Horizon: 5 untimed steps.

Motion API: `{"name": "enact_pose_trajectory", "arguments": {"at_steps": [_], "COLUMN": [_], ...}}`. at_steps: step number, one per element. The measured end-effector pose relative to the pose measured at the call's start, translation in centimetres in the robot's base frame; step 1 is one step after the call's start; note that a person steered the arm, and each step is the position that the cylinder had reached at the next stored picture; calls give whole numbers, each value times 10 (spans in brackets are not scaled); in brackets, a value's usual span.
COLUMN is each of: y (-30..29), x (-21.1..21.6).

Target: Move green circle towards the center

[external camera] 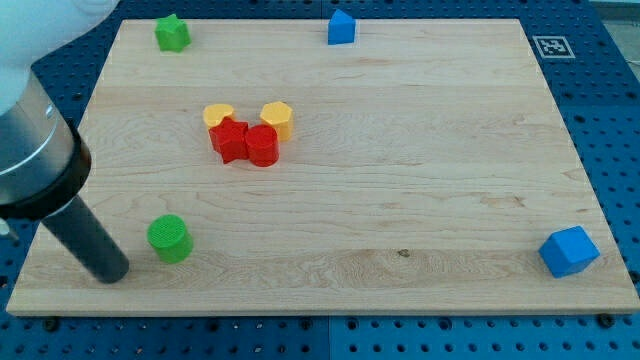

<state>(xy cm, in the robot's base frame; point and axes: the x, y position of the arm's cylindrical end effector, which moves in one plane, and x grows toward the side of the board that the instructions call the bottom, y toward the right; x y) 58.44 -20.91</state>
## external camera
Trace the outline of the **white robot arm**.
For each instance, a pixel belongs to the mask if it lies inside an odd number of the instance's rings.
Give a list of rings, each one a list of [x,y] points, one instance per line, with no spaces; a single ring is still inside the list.
[[[1,234],[7,220],[39,220],[102,283],[129,261],[79,196],[92,165],[78,130],[61,115],[34,62],[86,34],[117,0],[23,0],[1,4]]]

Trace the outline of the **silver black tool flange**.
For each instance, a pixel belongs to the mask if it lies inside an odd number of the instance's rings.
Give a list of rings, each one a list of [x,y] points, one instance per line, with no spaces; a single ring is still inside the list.
[[[69,203],[91,170],[78,130],[34,74],[1,114],[1,216],[39,220]]]

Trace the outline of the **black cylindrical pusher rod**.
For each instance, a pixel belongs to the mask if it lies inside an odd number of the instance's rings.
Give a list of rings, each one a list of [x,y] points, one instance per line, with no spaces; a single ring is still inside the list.
[[[99,282],[111,284],[129,271],[129,260],[81,197],[42,223]]]

